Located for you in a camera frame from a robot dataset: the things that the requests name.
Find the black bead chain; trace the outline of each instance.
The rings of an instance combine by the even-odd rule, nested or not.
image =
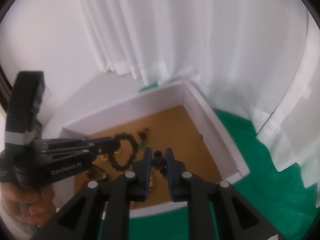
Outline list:
[[[139,145],[138,145],[137,141],[134,139],[133,135],[132,134],[128,134],[128,133],[116,134],[114,136],[114,139],[115,140],[127,140],[131,144],[132,154],[130,155],[130,157],[127,160],[125,165],[119,165],[119,163],[116,161],[116,159],[114,157],[114,152],[108,153],[109,162],[110,162],[111,166],[116,171],[126,171],[127,169],[130,168],[130,166],[133,164],[133,161],[137,158]]]

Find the green fabric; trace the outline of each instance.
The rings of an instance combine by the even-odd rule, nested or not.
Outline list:
[[[250,121],[220,110],[215,113],[251,172],[235,185],[236,189],[288,240],[301,239],[318,212],[315,208],[316,186],[303,187],[298,165],[277,172],[267,148],[256,139]],[[130,219],[129,239],[187,240],[187,209]]]
[[[215,110],[238,146],[250,174],[235,187],[288,240],[299,240],[317,215],[316,185],[304,188],[300,167],[276,171],[268,149],[258,141],[250,121]]]
[[[139,92],[143,92],[143,91],[147,91],[147,90],[150,90],[150,89],[153,89],[153,88],[157,88],[158,87],[158,83],[155,82],[155,83],[152,83],[151,85],[149,86],[146,86],[146,87],[143,87],[139,90]]]

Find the human hand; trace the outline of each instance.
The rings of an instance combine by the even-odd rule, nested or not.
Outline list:
[[[6,182],[0,184],[0,191],[4,209],[21,223],[42,227],[56,212],[51,185],[36,191]],[[28,205],[29,214],[26,217],[21,213],[19,202]]]

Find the white foam board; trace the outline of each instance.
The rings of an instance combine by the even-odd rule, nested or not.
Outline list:
[[[227,130],[188,80],[170,83],[112,104],[105,104],[68,123],[62,123],[60,136],[79,138],[181,105],[185,107],[203,136],[222,179],[235,183],[249,174],[248,166]],[[73,180],[68,181],[73,183],[72,185],[66,186],[65,183],[63,183],[64,188],[73,188]],[[153,207],[134,209],[130,216],[149,216],[158,214],[160,210],[170,211],[183,206],[185,203],[167,202]]]

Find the white drape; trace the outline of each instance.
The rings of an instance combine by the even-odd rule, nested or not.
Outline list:
[[[80,3],[102,71],[190,78],[212,107],[253,122],[277,170],[297,162],[304,185],[320,185],[320,34],[300,0]]]

